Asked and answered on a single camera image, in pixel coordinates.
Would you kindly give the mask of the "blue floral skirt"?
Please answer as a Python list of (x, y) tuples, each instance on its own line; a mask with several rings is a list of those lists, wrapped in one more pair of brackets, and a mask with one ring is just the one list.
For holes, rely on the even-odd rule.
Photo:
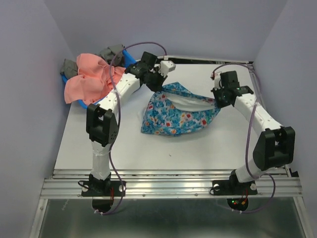
[(143, 134), (180, 136), (207, 127), (220, 112), (215, 99), (196, 95), (179, 82), (155, 92), (144, 111)]

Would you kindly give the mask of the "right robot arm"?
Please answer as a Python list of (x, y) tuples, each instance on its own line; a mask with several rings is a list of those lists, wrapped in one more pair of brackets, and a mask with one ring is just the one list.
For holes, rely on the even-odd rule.
[(213, 73), (211, 78), (217, 106), (233, 106), (249, 122), (248, 130), (254, 130), (258, 136), (252, 157), (235, 169), (235, 177), (228, 181), (229, 190), (240, 193), (246, 182), (259, 178), (271, 168), (293, 162), (295, 130), (277, 122), (257, 101), (249, 86), (240, 86), (235, 71)]

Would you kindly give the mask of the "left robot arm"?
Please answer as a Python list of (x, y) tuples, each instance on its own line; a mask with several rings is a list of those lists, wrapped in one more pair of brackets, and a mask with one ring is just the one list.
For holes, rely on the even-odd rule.
[(145, 84), (151, 91), (158, 92), (175, 64), (169, 60), (157, 62), (158, 58), (144, 52), (141, 60), (129, 65), (119, 82), (107, 96), (86, 111), (86, 132), (92, 142), (93, 165), (88, 181), (81, 182), (84, 196), (109, 195), (116, 185), (110, 181), (110, 147), (119, 131), (120, 107), (130, 96)]

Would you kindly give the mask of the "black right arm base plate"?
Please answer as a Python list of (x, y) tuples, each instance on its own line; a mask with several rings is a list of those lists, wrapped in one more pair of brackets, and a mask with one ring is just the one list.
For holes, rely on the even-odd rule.
[(240, 183), (238, 181), (213, 180), (209, 190), (213, 196), (228, 196), (227, 204), (234, 211), (245, 212), (249, 206), (249, 196), (257, 195), (257, 186), (254, 181)]

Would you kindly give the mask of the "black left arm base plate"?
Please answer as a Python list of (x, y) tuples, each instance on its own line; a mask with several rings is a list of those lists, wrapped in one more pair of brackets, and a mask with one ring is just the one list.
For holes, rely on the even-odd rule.
[(92, 208), (100, 215), (114, 214), (126, 191), (126, 181), (113, 180), (105, 188), (93, 188), (89, 181), (80, 180), (81, 196), (92, 198)]

